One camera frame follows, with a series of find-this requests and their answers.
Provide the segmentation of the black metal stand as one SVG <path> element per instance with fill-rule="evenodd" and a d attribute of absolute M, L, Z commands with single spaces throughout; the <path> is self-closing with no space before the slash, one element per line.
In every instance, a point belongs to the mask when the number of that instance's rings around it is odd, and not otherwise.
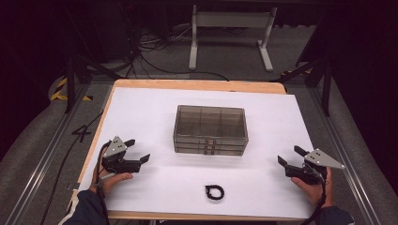
<path fill-rule="evenodd" d="M 331 65 L 328 59 L 317 59 L 313 62 L 306 63 L 294 69 L 291 72 L 286 72 L 280 78 L 270 80 L 271 83 L 284 83 L 287 82 L 299 74 L 310 70 L 310 74 L 305 80 L 307 87 L 316 88 L 320 81 L 323 81 L 323 90 L 321 97 L 321 107 L 325 116 L 329 116 L 329 94 L 331 87 Z"/>
<path fill-rule="evenodd" d="M 67 108 L 66 113 L 69 113 L 77 100 L 77 94 L 75 92 L 75 78 L 78 78 L 82 84 L 90 84 L 92 76 L 88 71 L 87 67 L 92 67 L 99 71 L 101 74 L 109 77 L 111 80 L 119 80 L 121 76 L 117 75 L 110 69 L 100 65 L 92 59 L 79 54 L 74 54 L 67 63 Z"/>

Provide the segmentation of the transparent grey drawer box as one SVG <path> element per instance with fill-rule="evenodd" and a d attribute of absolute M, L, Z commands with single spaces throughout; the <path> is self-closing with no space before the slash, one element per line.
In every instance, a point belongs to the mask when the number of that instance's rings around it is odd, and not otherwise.
<path fill-rule="evenodd" d="M 178 105 L 173 141 L 177 153 L 241 157 L 249 142 L 245 111 Z"/>

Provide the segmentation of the white paper sheet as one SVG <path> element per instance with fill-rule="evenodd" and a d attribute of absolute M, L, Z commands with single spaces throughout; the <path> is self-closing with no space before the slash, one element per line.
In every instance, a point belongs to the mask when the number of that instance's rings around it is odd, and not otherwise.
<path fill-rule="evenodd" d="M 244 154 L 177 153 L 178 105 L 244 109 L 249 136 Z M 119 136 L 135 140 L 128 159 L 150 154 L 141 171 L 106 196 L 110 211 L 283 219 L 313 212 L 277 161 L 280 156 L 300 165 L 294 146 L 313 147 L 292 95 L 117 87 L 101 122 L 95 152 Z"/>

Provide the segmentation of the person's right hand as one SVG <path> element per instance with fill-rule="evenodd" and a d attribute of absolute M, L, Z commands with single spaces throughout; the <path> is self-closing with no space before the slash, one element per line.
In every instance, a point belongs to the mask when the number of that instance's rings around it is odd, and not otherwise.
<path fill-rule="evenodd" d="M 306 194 L 307 198 L 309 199 L 309 202 L 313 206 L 318 205 L 318 202 L 325 191 L 326 199 L 324 204 L 322 205 L 322 208 L 331 207 L 334 205 L 334 198 L 333 198 L 332 172 L 330 168 L 327 168 L 327 173 L 328 174 L 326 178 L 325 187 L 322 187 L 321 185 L 313 185 L 313 186 L 308 185 L 297 177 L 292 177 L 291 181 Z"/>

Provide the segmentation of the yellow and black floor tape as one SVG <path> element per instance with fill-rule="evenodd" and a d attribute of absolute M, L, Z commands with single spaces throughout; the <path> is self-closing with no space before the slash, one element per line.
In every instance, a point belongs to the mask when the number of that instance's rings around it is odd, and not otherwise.
<path fill-rule="evenodd" d="M 50 97 L 50 100 L 68 100 L 68 96 L 67 95 L 61 95 L 61 92 L 64 88 L 64 86 L 67 84 L 68 78 L 63 78 L 59 84 L 56 86 L 54 93 L 52 94 L 52 96 Z M 94 98 L 92 96 L 84 96 L 83 100 L 84 101 L 91 101 Z"/>

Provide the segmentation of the metal floor rail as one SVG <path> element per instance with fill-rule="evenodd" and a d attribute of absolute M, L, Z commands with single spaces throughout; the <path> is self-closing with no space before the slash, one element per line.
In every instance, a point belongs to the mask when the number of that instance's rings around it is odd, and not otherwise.
<path fill-rule="evenodd" d="M 74 92 L 78 102 L 52 101 L 17 138 L 0 162 L 0 225 L 19 225 L 36 195 L 67 127 L 89 88 Z"/>
<path fill-rule="evenodd" d="M 308 93 L 329 138 L 328 147 L 319 143 L 315 146 L 332 153 L 345 165 L 342 172 L 333 175 L 338 205 L 353 214 L 357 225 L 381 225 L 371 192 L 362 175 L 362 170 L 367 169 L 374 175 L 375 163 L 336 84 L 331 84 L 329 115 L 326 115 L 321 105 L 322 87 L 309 88 Z"/>

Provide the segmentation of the white metal table frame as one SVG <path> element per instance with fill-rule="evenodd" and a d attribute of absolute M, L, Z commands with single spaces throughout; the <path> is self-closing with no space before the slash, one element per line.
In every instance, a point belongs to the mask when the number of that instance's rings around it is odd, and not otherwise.
<path fill-rule="evenodd" d="M 195 70 L 198 53 L 198 27 L 237 27 L 237 28 L 264 28 L 265 34 L 261 40 L 257 41 L 257 47 L 261 54 L 264 66 L 267 72 L 273 70 L 267 45 L 277 14 L 277 8 L 273 7 L 268 12 L 217 12 L 201 11 L 197 5 L 192 6 L 191 15 L 191 52 L 189 60 L 189 69 Z"/>

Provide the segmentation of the person's left hand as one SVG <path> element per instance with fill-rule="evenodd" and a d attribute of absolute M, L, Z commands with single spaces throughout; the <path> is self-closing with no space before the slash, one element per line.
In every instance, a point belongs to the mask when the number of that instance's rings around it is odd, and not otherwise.
<path fill-rule="evenodd" d="M 108 173 L 102 169 L 101 163 L 98 162 L 94 167 L 92 182 L 88 189 L 93 193 L 97 193 L 97 179 L 99 179 L 102 193 L 104 196 L 106 196 L 116 187 L 117 184 L 121 183 L 122 181 L 131 180 L 133 178 L 133 175 L 128 172 L 118 173 L 104 179 L 104 176 L 107 175 Z"/>

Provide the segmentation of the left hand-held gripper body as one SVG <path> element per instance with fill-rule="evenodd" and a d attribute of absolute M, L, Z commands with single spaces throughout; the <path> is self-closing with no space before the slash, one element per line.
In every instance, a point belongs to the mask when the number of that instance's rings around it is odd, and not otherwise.
<path fill-rule="evenodd" d="M 137 173 L 141 169 L 140 160 L 126 160 L 128 147 L 120 137 L 115 136 L 102 155 L 102 167 L 108 173 Z"/>

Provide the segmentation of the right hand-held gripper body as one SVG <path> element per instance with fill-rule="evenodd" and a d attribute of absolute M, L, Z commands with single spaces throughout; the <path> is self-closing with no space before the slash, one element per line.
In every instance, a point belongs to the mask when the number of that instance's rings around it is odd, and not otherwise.
<path fill-rule="evenodd" d="M 345 165 L 327 155 L 320 149 L 315 149 L 303 157 L 302 167 L 289 165 L 284 167 L 287 177 L 297 177 L 308 185 L 318 185 L 327 178 L 327 168 L 343 170 Z"/>

